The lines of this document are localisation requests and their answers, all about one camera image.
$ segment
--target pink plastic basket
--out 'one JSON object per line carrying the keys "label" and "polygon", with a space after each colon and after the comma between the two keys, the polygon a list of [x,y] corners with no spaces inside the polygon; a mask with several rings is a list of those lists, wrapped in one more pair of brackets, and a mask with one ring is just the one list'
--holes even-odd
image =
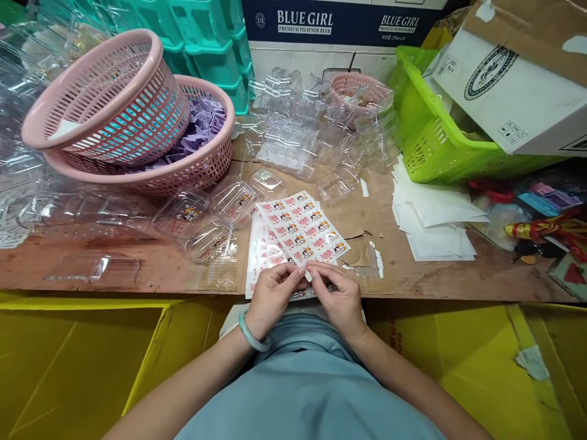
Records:
{"label": "pink plastic basket", "polygon": [[[152,31],[119,34],[90,50],[51,83],[24,120],[24,142],[107,163],[135,166],[169,151],[190,106]],[[62,121],[79,124],[50,139]]]}
{"label": "pink plastic basket", "polygon": [[208,81],[185,75],[176,75],[175,80],[188,99],[203,96],[219,101],[226,111],[226,122],[220,132],[195,153],[165,167],[134,174],[121,174],[124,170],[119,166],[63,150],[43,153],[47,162],[61,174],[81,182],[127,186],[160,197],[173,196],[182,185],[203,189],[217,181],[231,165],[234,105],[222,89]]}
{"label": "pink plastic basket", "polygon": [[[377,81],[375,78],[371,78],[367,75],[362,75],[361,73],[355,72],[348,72],[348,73],[340,73],[334,76],[330,83],[332,84],[332,93],[330,93],[330,104],[338,103],[341,106],[350,106],[348,102],[344,100],[342,97],[342,91],[344,89],[357,89],[360,86],[368,86],[369,84],[374,84],[380,87],[373,87],[366,92],[366,98],[368,98],[371,102],[379,103],[383,98],[385,98],[388,94],[388,88],[385,86],[384,83]],[[354,109],[354,118],[352,119],[352,123],[354,120],[362,114],[366,114],[369,110],[366,108],[355,108]]]}

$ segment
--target stack of white paper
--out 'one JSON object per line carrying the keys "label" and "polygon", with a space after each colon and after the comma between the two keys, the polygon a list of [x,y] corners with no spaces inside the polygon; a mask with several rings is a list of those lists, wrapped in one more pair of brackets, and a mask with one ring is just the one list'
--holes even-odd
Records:
{"label": "stack of white paper", "polygon": [[464,222],[487,222],[469,195],[453,187],[413,183],[403,158],[392,171],[393,214],[406,233],[416,261],[471,261],[475,249]]}

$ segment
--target pink laundry basket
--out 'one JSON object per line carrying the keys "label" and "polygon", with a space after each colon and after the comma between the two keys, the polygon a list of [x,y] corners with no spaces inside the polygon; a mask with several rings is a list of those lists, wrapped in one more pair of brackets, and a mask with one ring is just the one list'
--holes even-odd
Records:
{"label": "pink laundry basket", "polygon": [[[348,72],[348,73],[339,73],[335,75],[331,80],[330,83],[332,84],[332,93],[330,93],[330,104],[338,103],[341,106],[348,106],[350,104],[344,100],[342,97],[342,91],[345,89],[358,89],[361,86],[368,86],[373,84],[379,87],[373,87],[369,89],[370,95],[367,98],[374,103],[379,103],[383,98],[385,98],[388,94],[388,88],[385,86],[384,83],[377,81],[375,78],[371,78],[367,75],[362,75],[361,73],[355,72]],[[369,112],[366,108],[355,108],[354,109],[354,116],[353,119],[350,121],[351,128],[354,128],[354,121],[357,117],[367,114]]]}
{"label": "pink laundry basket", "polygon": [[[26,116],[22,138],[43,152],[137,166],[169,151],[189,114],[161,40],[136,29],[96,46],[53,81]],[[64,132],[63,121],[75,128],[52,138]]]}
{"label": "pink laundry basket", "polygon": [[81,182],[126,186],[160,197],[173,196],[183,185],[203,189],[217,181],[232,161],[231,133],[236,121],[234,105],[222,89],[208,81],[185,75],[176,75],[175,80],[188,99],[203,96],[222,103],[226,111],[226,122],[220,132],[195,153],[170,165],[133,174],[123,174],[124,168],[120,166],[63,150],[44,152],[47,162],[61,174]]}

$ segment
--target wooden workbench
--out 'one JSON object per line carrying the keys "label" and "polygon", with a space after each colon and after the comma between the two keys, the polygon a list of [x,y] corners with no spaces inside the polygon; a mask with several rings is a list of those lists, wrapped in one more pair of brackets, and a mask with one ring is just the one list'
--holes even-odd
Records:
{"label": "wooden workbench", "polygon": [[[237,174],[241,161],[234,160],[229,173]],[[246,163],[244,178],[260,164]],[[278,171],[290,194],[307,189],[319,200],[316,185],[294,180]],[[469,299],[487,301],[574,302],[574,298],[546,275],[550,261],[528,266],[511,263],[511,254],[501,251],[469,232],[478,256],[474,262],[415,262],[406,239],[391,211],[393,181],[391,175],[364,171],[362,178],[369,191],[361,188],[325,213],[352,246],[343,256],[348,273],[361,284],[365,297],[417,299]],[[15,249],[0,250],[0,289],[12,290],[112,290],[135,292],[141,296],[161,294],[244,294],[250,226],[236,232],[236,258],[196,265],[185,260],[173,242],[153,232],[153,238],[100,238],[91,241],[48,238],[31,235]],[[375,264],[370,244],[381,252],[383,278],[378,271],[359,277],[365,266]],[[88,284],[70,280],[46,280],[56,263],[65,255],[80,252],[118,252],[141,262],[134,283],[126,285]]]}

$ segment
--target white cardboard box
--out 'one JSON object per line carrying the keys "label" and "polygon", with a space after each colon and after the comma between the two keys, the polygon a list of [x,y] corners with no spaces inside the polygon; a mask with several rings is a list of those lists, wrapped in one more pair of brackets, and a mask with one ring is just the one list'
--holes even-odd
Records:
{"label": "white cardboard box", "polygon": [[506,153],[587,156],[587,88],[463,29],[433,78]]}
{"label": "white cardboard box", "polygon": [[395,47],[420,44],[447,0],[243,0],[257,78],[272,68],[389,80]]}

